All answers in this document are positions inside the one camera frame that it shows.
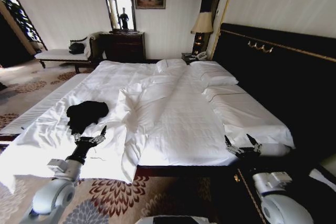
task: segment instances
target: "mirror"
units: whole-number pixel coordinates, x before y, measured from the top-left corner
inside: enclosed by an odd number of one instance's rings
[[[136,31],[133,0],[106,0],[112,30]]]

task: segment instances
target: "lamp base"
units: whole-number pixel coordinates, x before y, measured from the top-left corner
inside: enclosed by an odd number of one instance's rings
[[[196,33],[192,55],[198,55],[204,45],[204,33]]]

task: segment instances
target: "patterned carpet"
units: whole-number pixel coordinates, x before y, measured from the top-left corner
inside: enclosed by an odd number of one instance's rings
[[[0,127],[74,75],[73,66],[47,63],[43,69],[36,60],[0,69],[0,81],[8,86],[0,92]],[[18,176],[13,195],[0,184],[0,224],[19,223],[35,192],[49,181]],[[136,177],[130,185],[113,179],[81,180],[59,223],[133,224],[154,215],[192,215],[218,222],[210,187],[210,178]]]

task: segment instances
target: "wooden bed frame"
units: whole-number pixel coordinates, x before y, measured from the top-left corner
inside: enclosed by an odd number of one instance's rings
[[[336,152],[336,39],[222,24],[213,60],[286,124],[298,165]],[[226,166],[138,166],[139,176],[210,176]]]

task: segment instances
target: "white wall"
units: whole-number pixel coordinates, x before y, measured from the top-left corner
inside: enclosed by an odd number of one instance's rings
[[[105,0],[20,0],[48,49],[67,48],[70,39],[111,30]],[[137,30],[145,32],[146,57],[179,58],[192,50],[190,30],[201,0],[166,0],[166,9],[136,9]]]
[[[218,8],[225,2],[220,0]],[[224,22],[336,37],[335,13],[336,0],[230,0]]]

